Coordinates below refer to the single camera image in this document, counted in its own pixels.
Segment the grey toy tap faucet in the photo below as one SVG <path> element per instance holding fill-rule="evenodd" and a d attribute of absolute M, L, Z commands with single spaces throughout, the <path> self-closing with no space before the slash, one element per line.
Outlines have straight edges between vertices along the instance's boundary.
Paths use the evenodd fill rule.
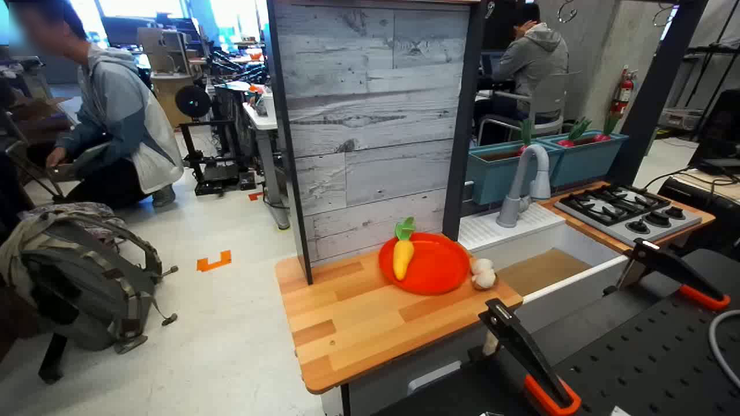
<path fill-rule="evenodd" d="M 498 224 L 514 230 L 521 215 L 531 208 L 533 202 L 550 196 L 550 158 L 541 144 L 533 144 L 524 151 L 514 184 L 503 203 Z"/>

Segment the plush yellow carrot toy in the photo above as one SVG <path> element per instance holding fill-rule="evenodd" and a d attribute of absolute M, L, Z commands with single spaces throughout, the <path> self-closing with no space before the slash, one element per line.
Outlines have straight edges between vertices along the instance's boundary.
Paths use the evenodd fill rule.
<path fill-rule="evenodd" d="M 411 233 L 415 233 L 415 221 L 411 217 L 408 217 L 408 221 L 396 224 L 394 275 L 398 281 L 408 278 L 410 261 L 415 258 Z"/>

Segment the red round plate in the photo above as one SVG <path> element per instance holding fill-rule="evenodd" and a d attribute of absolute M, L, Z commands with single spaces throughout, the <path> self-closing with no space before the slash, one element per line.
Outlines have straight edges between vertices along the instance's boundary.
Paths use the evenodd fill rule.
<path fill-rule="evenodd" d="M 406 281 L 398 281 L 394 274 L 396 241 L 386 241 L 379 248 L 378 266 L 388 284 L 408 295 L 442 296 L 457 292 L 469 281 L 469 255 L 457 241 L 447 239 L 445 233 L 416 231 L 411 244 L 415 258 Z"/>

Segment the grey wood backdrop panel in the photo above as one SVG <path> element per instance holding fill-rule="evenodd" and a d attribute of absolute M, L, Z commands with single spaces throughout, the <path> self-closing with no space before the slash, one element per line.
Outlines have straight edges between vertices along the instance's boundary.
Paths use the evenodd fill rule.
<path fill-rule="evenodd" d="M 485 0 L 269 0 L 309 281 L 411 221 L 452 231 Z"/>

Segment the white plush garlic toy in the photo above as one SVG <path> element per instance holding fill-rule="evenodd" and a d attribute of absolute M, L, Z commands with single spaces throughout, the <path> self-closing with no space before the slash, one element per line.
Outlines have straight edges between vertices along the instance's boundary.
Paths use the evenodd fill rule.
<path fill-rule="evenodd" d="M 492 261 L 491 259 L 474 259 L 472 261 L 472 284 L 480 292 L 485 292 L 485 290 L 492 290 L 495 282 L 498 282 L 498 274 L 492 268 Z"/>

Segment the black stand with wheel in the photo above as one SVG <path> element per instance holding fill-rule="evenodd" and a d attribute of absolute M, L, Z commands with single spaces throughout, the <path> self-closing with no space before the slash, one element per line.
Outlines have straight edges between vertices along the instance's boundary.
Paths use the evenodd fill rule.
<path fill-rule="evenodd" d="M 255 178 L 239 158 L 236 119 L 228 116 L 205 84 L 177 92 L 177 107 L 187 116 L 180 124 L 185 165 L 195 177 L 195 194 L 224 196 L 229 191 L 253 191 Z"/>

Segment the seated person grey hoodie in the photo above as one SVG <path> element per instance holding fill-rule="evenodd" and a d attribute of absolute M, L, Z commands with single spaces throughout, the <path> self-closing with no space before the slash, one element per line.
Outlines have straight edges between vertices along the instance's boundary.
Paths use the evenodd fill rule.
<path fill-rule="evenodd" d="M 514 82 L 519 95 L 531 95 L 544 79 L 570 72 L 570 44 L 534 2 L 519 7 L 514 33 L 517 40 L 492 67 L 495 84 Z"/>

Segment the black toy stove top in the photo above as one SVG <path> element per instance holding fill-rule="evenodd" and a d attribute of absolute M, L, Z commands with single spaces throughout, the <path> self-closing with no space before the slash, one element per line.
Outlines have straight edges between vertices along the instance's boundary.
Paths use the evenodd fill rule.
<path fill-rule="evenodd" d="M 701 222 L 659 194 L 618 186 L 566 194 L 558 208 L 628 245 L 638 239 L 658 244 Z"/>

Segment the black orange clamp near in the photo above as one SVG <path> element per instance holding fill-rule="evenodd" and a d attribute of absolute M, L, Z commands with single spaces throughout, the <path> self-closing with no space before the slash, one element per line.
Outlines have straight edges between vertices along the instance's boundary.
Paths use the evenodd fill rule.
<path fill-rule="evenodd" d="M 534 337 L 499 299 L 485 304 L 480 322 L 525 369 L 521 384 L 540 416 L 578 416 L 584 399 L 553 370 Z"/>

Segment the black orange clamp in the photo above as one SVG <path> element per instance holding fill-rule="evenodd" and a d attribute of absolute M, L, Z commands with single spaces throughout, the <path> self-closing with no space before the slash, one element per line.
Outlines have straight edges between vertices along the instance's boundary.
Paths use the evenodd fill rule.
<path fill-rule="evenodd" d="M 637 266 L 645 272 L 658 272 L 680 284 L 677 295 L 690 304 L 696 304 L 710 312 L 726 312 L 732 308 L 732 296 L 710 284 L 695 266 L 682 261 L 677 255 L 661 251 L 658 244 L 637 239 L 629 251 L 629 261 L 618 281 L 618 290 L 635 287 L 644 281 Z"/>
<path fill-rule="evenodd" d="M 525 369 L 521 384 L 540 416 L 578 416 L 584 399 L 553 370 L 534 337 L 499 299 L 485 304 L 480 322 Z"/>

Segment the crouching person grey jacket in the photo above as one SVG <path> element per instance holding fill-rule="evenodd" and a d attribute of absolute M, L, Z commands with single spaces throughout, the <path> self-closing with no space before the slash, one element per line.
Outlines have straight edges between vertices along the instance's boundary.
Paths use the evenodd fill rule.
<path fill-rule="evenodd" d="M 78 186 L 67 202 L 134 208 L 151 196 L 158 208 L 171 207 L 183 152 L 134 59 L 92 44 L 69 0 L 61 0 L 61 55 L 78 67 L 81 89 L 78 124 L 46 156 L 48 169 L 74 169 Z"/>

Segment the black orange clamp far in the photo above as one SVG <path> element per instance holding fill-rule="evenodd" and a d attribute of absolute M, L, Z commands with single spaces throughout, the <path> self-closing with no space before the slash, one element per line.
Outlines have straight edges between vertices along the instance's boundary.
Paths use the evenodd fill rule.
<path fill-rule="evenodd" d="M 645 272 L 658 272 L 680 284 L 677 295 L 690 304 L 696 304 L 710 312 L 726 312 L 732 308 L 732 296 L 710 284 L 695 266 L 682 261 L 677 255 L 661 251 L 658 244 L 637 239 L 629 251 L 629 261 L 618 281 L 618 290 L 635 287 L 644 281 L 637 266 Z"/>

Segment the red fire extinguisher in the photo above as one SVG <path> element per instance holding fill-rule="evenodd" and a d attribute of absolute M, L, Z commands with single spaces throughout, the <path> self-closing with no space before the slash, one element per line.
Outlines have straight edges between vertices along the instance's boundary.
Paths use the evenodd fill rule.
<path fill-rule="evenodd" d="M 629 67 L 625 67 L 622 75 L 620 75 L 620 82 L 615 87 L 613 100 L 612 100 L 612 113 L 615 119 L 625 116 L 635 91 L 637 91 L 637 75 Z"/>

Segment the grey backpack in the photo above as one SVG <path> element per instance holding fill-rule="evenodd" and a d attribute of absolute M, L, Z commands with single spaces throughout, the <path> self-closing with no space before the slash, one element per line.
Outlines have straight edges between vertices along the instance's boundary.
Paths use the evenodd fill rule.
<path fill-rule="evenodd" d="M 103 203 L 53 203 L 25 210 L 0 248 L 4 284 L 53 336 L 119 355 L 147 343 L 159 253 Z"/>

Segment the black perforated mounting board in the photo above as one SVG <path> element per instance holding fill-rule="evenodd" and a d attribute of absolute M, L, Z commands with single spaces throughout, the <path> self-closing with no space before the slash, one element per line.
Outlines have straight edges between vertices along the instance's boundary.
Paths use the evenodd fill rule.
<path fill-rule="evenodd" d="M 540 332 L 525 328 L 553 370 L 584 399 L 578 416 L 740 416 L 740 265 L 710 251 L 680 258 L 732 296 L 710 312 L 658 272 Z M 525 369 L 499 344 L 379 416 L 540 416 Z"/>

